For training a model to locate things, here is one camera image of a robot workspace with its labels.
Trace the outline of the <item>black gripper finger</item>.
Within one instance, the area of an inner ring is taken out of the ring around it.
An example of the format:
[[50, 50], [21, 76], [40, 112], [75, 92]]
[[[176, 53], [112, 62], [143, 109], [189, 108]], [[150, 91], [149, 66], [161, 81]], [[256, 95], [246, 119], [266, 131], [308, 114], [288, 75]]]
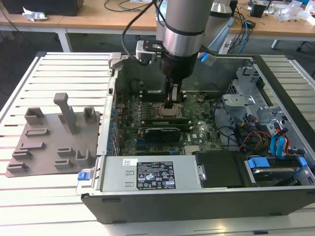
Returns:
[[164, 101], [164, 107], [171, 109], [174, 103], [180, 103], [182, 101], [182, 93], [180, 92], [182, 82], [174, 82], [173, 79], [167, 78], [165, 82], [165, 94], [166, 99]]

